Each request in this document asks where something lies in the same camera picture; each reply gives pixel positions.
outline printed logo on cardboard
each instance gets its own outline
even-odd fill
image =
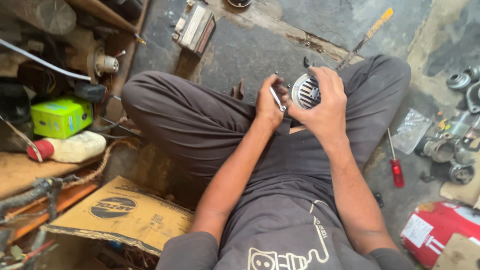
[[[97,218],[110,219],[126,216],[137,208],[137,203],[129,198],[110,197],[92,204],[89,213]]]

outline white bottle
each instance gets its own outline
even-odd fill
[[[42,159],[52,159],[64,163],[79,163],[103,153],[106,139],[91,131],[82,131],[64,140],[43,138],[33,142]],[[27,148],[28,155],[38,160],[33,148]]]

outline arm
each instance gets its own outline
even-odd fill
[[[309,72],[319,82],[322,102],[311,110],[303,110],[289,101],[288,112],[318,138],[330,160],[335,204],[348,239],[359,253],[370,253],[380,247],[397,249],[349,146],[345,120],[347,97],[342,79],[326,67],[310,68]]]
[[[189,230],[211,233],[220,243],[227,219],[240,198],[252,171],[274,130],[280,125],[283,113],[270,93],[273,86],[286,103],[288,90],[276,75],[266,79],[259,91],[256,117],[237,149],[220,167],[206,188]]]

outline wrench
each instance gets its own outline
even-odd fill
[[[272,93],[273,98],[275,98],[275,101],[278,103],[278,106],[280,107],[280,111],[285,111],[287,108],[280,103],[280,100],[278,99],[278,96],[275,93],[275,90],[270,87],[270,93]]]

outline man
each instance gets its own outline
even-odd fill
[[[211,179],[189,232],[165,244],[157,269],[413,269],[358,167],[398,110],[409,65],[381,55],[309,73],[321,93],[311,110],[293,104],[276,75],[256,107],[159,72],[125,85],[123,106],[150,141]]]

